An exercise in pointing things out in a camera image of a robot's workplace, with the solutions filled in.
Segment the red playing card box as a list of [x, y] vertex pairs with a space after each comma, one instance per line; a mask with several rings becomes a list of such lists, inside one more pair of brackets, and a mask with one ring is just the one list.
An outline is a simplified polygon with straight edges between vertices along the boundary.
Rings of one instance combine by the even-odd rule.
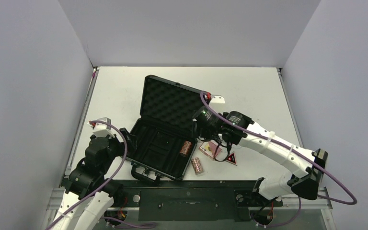
[[218, 147], [216, 141], [203, 142], [198, 149], [211, 160], [217, 157], [222, 151], [222, 147]]

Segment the poker chip roll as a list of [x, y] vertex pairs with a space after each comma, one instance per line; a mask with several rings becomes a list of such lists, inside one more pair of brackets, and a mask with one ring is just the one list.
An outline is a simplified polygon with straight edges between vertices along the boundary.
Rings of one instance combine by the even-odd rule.
[[204, 173], [204, 168], [201, 164], [201, 161], [198, 157], [194, 157], [191, 159], [191, 165], [194, 169], [195, 175], [200, 175]]
[[189, 154], [191, 147], [192, 143], [186, 140], [179, 151], [180, 155], [186, 157]]

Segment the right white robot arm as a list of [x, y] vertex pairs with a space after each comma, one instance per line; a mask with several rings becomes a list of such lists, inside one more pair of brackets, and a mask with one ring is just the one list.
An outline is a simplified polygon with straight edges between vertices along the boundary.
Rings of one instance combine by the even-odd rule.
[[280, 196], [295, 194], [316, 200], [323, 177], [318, 167], [325, 167], [328, 154], [293, 145], [237, 111], [214, 114], [202, 106], [193, 115], [194, 131], [204, 139], [221, 138], [227, 148], [245, 147], [268, 157], [287, 169], [276, 178], [259, 178], [251, 191], [258, 205]]

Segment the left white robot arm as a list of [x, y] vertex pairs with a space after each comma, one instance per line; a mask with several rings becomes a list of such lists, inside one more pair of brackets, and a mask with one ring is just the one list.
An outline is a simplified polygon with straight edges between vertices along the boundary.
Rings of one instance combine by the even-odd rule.
[[137, 137], [125, 128], [118, 133], [122, 141], [108, 127], [94, 128], [84, 158], [62, 181], [63, 199], [47, 229], [91, 230], [110, 206], [125, 202], [123, 185], [105, 175], [116, 157], [125, 159], [137, 149]]

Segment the red black triangular card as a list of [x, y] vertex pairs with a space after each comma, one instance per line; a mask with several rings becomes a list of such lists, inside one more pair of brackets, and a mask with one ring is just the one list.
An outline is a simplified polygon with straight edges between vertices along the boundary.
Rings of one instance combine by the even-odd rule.
[[237, 165], [235, 152], [232, 152], [229, 154], [228, 158], [225, 160], [225, 162], [231, 163], [233, 165]]

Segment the black foam-lined carrying case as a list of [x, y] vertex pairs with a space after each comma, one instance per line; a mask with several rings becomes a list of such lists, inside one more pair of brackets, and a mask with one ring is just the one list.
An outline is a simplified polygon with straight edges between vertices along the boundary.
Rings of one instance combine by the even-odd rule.
[[[144, 80], [140, 118], [131, 134], [137, 137], [137, 150], [131, 161], [133, 178], [158, 185], [160, 178], [184, 178], [197, 145], [193, 115], [203, 106], [201, 90], [148, 75]], [[179, 151], [185, 141], [192, 143], [186, 157]]]

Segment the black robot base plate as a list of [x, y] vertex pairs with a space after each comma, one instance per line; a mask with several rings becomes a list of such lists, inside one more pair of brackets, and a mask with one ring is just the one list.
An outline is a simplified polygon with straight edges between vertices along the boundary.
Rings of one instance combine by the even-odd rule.
[[105, 216], [127, 219], [138, 211], [139, 221], [249, 221], [272, 214], [282, 207], [279, 199], [269, 202], [254, 190], [255, 181], [161, 181], [158, 185], [122, 180], [123, 191]]

